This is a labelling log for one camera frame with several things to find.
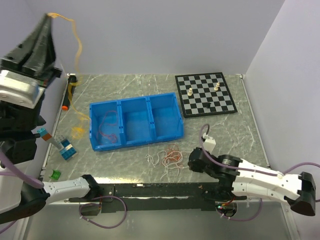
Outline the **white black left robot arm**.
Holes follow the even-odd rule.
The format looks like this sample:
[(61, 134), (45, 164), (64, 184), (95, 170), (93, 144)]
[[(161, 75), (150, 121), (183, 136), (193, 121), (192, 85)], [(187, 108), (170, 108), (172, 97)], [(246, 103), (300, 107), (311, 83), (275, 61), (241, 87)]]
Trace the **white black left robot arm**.
[(33, 32), (0, 61), (0, 222), (13, 224), (65, 199), (90, 202), (99, 184), (85, 174), (48, 183), (27, 175), (39, 138), (55, 144), (40, 112), (46, 88), (62, 74), (56, 68), (52, 37), (54, 13), (46, 13)]

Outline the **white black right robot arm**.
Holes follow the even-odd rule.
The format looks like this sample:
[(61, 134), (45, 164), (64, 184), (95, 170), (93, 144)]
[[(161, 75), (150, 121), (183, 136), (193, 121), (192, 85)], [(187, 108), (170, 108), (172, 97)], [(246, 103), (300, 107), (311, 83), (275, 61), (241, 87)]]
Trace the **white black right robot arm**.
[(316, 214), (316, 184), (308, 172), (283, 174), (232, 155), (215, 157), (200, 147), (189, 155), (188, 166), (193, 172), (218, 180), (213, 189), (204, 190), (208, 200), (228, 202), (257, 197), (288, 204), (300, 215)]

